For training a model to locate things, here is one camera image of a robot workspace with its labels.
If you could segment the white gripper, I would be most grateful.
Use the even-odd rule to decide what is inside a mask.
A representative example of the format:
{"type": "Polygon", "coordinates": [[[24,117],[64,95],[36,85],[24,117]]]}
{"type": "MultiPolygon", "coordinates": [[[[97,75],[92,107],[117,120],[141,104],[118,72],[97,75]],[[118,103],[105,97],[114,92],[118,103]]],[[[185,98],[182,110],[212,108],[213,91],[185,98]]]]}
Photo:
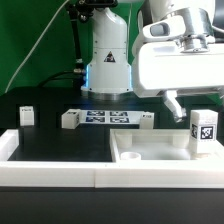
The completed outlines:
{"type": "Polygon", "coordinates": [[[147,43],[132,64],[132,86],[140,98],[157,97],[182,122],[186,109],[177,98],[218,92],[224,88],[224,44],[211,44],[205,53],[181,53],[174,42],[147,43]]]}

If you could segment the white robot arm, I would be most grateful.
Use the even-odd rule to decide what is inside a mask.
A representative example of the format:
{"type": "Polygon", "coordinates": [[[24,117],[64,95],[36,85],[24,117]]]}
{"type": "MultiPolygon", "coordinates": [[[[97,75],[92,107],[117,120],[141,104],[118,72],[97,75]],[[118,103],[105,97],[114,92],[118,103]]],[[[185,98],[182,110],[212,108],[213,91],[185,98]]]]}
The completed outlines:
{"type": "Polygon", "coordinates": [[[217,93],[224,100],[224,44],[212,25],[221,0],[145,0],[138,13],[139,34],[127,61],[126,22],[107,4],[94,7],[93,57],[83,94],[117,99],[133,92],[161,97],[177,122],[186,116],[176,98],[217,93]]]}

